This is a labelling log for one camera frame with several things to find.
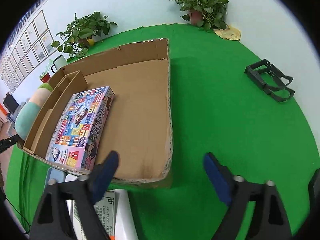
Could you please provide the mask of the large shallow cardboard box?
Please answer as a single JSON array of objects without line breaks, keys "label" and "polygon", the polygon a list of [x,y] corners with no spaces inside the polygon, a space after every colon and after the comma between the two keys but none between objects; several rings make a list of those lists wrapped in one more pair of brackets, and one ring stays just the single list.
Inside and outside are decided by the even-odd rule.
[{"label": "large shallow cardboard box", "polygon": [[[81,71],[87,82],[86,90],[110,86],[114,92],[93,167],[114,150],[120,159],[113,178],[115,184],[170,187],[173,132],[168,39],[124,44],[60,70],[65,74]],[[35,159],[75,175],[91,172],[51,163],[45,158]]]}]

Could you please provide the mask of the white folding phone stand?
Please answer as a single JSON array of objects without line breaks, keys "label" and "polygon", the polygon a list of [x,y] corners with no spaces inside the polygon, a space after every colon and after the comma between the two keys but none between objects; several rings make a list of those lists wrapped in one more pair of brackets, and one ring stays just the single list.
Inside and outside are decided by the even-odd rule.
[{"label": "white folding phone stand", "polygon": [[44,187],[47,186],[48,181],[55,179],[58,183],[63,183],[65,181],[66,173],[58,170],[56,168],[50,167],[47,170],[46,179],[44,182]]}]

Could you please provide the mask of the black flat device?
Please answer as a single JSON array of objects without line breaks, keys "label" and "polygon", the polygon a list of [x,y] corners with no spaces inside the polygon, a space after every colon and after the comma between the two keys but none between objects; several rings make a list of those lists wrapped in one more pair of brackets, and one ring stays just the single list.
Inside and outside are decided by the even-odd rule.
[{"label": "black flat device", "polygon": [[308,184],[311,221],[319,223],[319,171],[318,168]]}]

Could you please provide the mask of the green tablecloth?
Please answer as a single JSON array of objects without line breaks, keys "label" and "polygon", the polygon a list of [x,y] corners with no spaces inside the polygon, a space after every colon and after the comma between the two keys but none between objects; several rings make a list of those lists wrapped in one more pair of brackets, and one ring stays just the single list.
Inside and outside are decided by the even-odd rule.
[{"label": "green tablecloth", "polygon": [[[319,168],[309,124],[295,99],[279,103],[244,73],[258,58],[241,43],[187,24],[156,25],[97,43],[91,55],[118,46],[167,38],[173,132],[170,187],[118,185],[129,192],[139,239],[211,239],[227,212],[203,166],[211,152],[234,175],[275,183],[292,232],[309,214],[308,183]],[[6,193],[29,221],[50,165],[22,149],[10,163]]]}]

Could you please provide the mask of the framed certificates wall group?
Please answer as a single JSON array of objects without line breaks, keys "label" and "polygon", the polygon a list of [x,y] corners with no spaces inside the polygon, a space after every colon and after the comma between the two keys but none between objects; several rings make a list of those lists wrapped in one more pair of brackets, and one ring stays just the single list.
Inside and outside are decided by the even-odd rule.
[{"label": "framed certificates wall group", "polygon": [[18,24],[1,52],[1,80],[14,92],[27,76],[57,49],[43,10]]}]

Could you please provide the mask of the white handheld fan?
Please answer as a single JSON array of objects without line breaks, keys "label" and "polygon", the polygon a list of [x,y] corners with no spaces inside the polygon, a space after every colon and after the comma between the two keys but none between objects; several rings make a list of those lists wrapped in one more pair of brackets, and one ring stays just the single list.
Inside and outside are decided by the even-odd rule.
[{"label": "white handheld fan", "polygon": [[115,240],[138,240],[128,192],[123,189],[116,189],[114,193],[116,197]]}]

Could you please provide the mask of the potted green plant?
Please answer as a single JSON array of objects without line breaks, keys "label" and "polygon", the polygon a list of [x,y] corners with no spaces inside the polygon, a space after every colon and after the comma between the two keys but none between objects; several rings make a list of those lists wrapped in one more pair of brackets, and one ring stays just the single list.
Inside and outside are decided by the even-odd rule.
[{"label": "potted green plant", "polygon": [[229,0],[171,0],[180,6],[180,11],[187,14],[181,16],[192,25],[209,29],[226,29],[225,18]]},{"label": "potted green plant", "polygon": [[67,54],[70,59],[79,59],[87,55],[96,37],[108,36],[111,28],[116,26],[116,22],[109,21],[108,16],[99,11],[81,18],[75,15],[66,30],[56,34],[59,39],[53,41],[51,46]]}]

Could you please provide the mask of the pastel plush toy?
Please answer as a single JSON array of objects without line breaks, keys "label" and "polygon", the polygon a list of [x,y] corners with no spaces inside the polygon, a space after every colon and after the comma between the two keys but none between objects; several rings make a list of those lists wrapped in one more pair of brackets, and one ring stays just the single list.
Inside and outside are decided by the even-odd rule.
[{"label": "pastel plush toy", "polygon": [[43,83],[19,111],[15,121],[15,129],[22,140],[26,140],[40,109],[52,91],[53,88],[49,83]]}]

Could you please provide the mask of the white enamel mug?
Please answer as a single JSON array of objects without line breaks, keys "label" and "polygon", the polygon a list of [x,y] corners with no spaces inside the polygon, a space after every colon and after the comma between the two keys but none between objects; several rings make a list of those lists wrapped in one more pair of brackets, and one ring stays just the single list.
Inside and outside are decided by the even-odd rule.
[{"label": "white enamel mug", "polygon": [[59,55],[57,58],[55,58],[52,62],[51,71],[53,73],[56,73],[59,69],[66,66],[68,64],[67,60],[63,55]]}]

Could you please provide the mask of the red paper cup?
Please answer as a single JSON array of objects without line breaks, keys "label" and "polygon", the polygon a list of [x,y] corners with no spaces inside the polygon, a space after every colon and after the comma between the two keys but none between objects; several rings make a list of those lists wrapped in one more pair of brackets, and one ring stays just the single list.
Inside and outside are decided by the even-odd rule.
[{"label": "red paper cup", "polygon": [[40,80],[42,83],[47,83],[49,80],[50,80],[50,74],[49,72],[43,72],[41,75],[40,75]]}]

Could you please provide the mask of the colourful board game box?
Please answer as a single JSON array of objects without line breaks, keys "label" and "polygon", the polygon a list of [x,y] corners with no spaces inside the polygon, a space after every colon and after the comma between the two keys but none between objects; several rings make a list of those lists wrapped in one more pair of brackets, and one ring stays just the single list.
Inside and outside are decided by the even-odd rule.
[{"label": "colourful board game box", "polygon": [[113,100],[110,86],[73,94],[59,118],[45,159],[76,170],[92,170]]}]

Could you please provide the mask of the right potted green plant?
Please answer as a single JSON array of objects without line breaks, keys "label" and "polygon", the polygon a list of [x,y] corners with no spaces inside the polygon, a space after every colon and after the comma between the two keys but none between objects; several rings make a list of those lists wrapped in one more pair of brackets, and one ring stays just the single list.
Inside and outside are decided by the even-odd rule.
[{"label": "right potted green plant", "polygon": [[192,25],[209,29],[226,29],[225,18],[229,0],[171,0],[180,6],[180,11],[187,14],[181,16]]}]

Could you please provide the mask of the black monitor on floor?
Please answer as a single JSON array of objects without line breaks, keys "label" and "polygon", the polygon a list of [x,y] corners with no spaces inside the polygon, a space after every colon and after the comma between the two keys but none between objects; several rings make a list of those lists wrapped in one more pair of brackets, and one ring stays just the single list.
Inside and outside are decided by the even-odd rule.
[{"label": "black monitor on floor", "polygon": [[12,96],[10,92],[7,92],[7,94],[5,95],[3,99],[3,104],[10,112],[10,114],[14,114],[19,106],[18,102],[15,100],[15,98]]}]

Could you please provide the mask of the white green carton box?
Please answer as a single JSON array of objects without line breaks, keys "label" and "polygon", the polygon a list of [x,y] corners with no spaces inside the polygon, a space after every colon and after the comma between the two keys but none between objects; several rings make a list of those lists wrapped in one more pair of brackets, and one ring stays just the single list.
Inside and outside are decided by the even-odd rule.
[{"label": "white green carton box", "polygon": [[[80,217],[76,208],[75,201],[67,200],[67,207],[71,217],[71,222],[73,229],[75,231],[77,239],[86,239],[84,230],[82,228]],[[105,192],[103,198],[97,202],[94,206],[94,209],[105,229],[110,239],[115,239],[115,204],[116,204],[116,195],[113,191]]]}]

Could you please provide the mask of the cardboard divider insert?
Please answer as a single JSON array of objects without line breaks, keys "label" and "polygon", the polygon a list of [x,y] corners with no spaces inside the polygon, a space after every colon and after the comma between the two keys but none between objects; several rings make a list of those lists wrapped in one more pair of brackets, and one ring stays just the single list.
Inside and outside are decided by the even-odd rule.
[{"label": "cardboard divider insert", "polygon": [[48,83],[53,90],[35,118],[22,148],[32,157],[41,159],[46,156],[54,129],[70,98],[87,88],[87,82],[81,71],[65,74],[60,70]]}]

